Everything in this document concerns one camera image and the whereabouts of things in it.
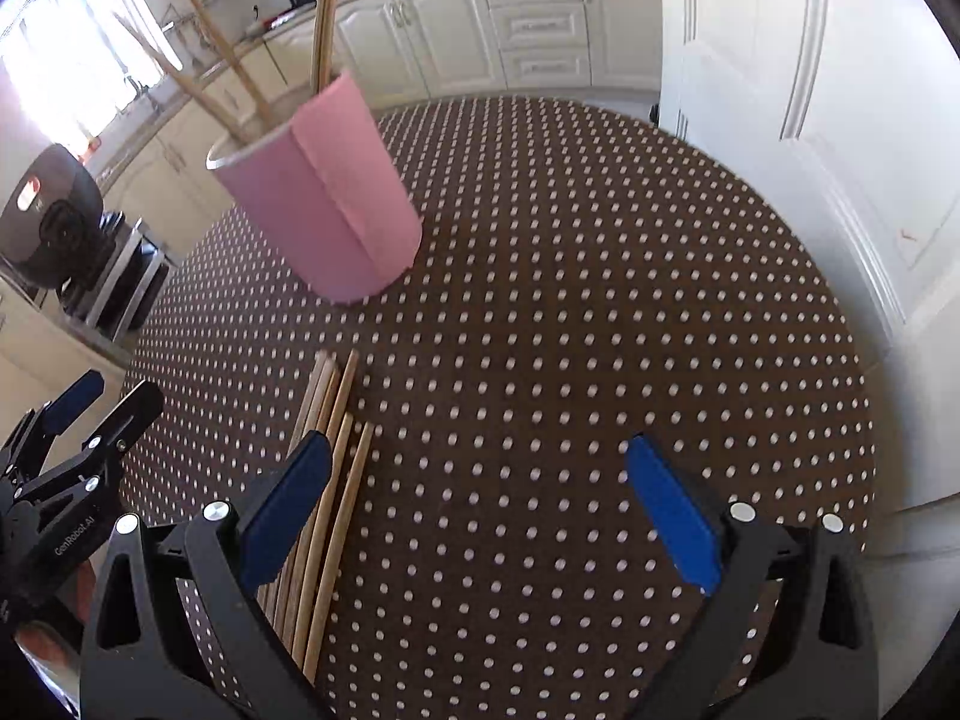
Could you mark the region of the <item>kitchen window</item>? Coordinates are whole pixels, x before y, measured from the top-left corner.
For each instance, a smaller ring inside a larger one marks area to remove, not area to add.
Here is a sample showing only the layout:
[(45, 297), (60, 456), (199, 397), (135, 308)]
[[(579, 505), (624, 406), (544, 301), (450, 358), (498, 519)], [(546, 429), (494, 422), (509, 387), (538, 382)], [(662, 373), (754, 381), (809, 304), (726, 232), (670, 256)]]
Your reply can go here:
[(182, 65), (146, 0), (31, 0), (5, 29), (2, 68), (41, 135), (82, 154), (163, 79), (131, 29)]

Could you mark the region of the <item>metal storage rack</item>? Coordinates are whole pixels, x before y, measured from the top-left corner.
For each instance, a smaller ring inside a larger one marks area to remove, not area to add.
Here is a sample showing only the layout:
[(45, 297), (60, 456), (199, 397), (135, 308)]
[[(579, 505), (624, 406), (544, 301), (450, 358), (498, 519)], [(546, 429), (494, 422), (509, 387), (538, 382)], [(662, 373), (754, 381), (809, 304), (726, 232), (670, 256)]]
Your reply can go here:
[(181, 261), (143, 220), (101, 216), (106, 245), (82, 283), (57, 289), (60, 312), (88, 343), (130, 344), (145, 325), (161, 289)]

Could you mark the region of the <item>black rice cooker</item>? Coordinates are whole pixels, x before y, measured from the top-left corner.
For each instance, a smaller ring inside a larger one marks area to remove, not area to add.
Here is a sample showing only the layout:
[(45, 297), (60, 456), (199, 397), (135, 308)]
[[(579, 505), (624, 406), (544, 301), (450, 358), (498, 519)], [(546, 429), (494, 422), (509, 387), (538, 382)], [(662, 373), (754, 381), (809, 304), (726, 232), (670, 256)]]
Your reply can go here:
[(109, 245), (103, 197), (86, 167), (54, 143), (32, 161), (2, 213), (2, 259), (39, 289), (82, 280)]

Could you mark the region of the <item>pink cylindrical holder cup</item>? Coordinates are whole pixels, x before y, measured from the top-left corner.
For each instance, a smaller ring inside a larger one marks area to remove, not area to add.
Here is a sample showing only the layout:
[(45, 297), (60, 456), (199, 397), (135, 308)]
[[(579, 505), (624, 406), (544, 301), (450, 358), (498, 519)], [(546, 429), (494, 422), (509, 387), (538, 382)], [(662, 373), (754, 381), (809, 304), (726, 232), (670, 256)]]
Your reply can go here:
[(275, 101), (280, 123), (242, 122), (249, 145), (224, 135), (206, 169), (320, 298), (353, 304), (412, 268), (423, 229), (359, 86), (340, 73)]

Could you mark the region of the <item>brown polka dot tablecloth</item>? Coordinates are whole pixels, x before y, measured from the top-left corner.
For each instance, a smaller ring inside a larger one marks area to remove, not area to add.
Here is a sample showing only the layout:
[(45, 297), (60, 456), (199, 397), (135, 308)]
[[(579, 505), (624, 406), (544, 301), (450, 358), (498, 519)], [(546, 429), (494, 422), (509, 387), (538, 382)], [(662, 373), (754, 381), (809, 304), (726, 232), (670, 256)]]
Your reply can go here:
[(288, 452), (317, 353), (373, 426), (317, 684), (343, 718), (619, 718), (701, 596), (628, 486), (646, 434), (768, 520), (869, 527), (874, 438), (843, 310), (739, 177), (644, 122), (460, 98), (379, 128), (415, 265), (316, 298), (229, 211), (167, 283), (130, 378), (164, 410), (127, 504), (178, 522)]

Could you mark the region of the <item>white door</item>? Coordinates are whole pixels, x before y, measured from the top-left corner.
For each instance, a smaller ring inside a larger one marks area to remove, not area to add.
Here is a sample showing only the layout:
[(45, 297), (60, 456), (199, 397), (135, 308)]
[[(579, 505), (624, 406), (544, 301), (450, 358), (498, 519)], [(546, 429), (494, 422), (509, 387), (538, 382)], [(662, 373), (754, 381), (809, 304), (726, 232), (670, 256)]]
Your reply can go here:
[(958, 57), (926, 0), (662, 0), (661, 121), (814, 257), (889, 511), (958, 493)]

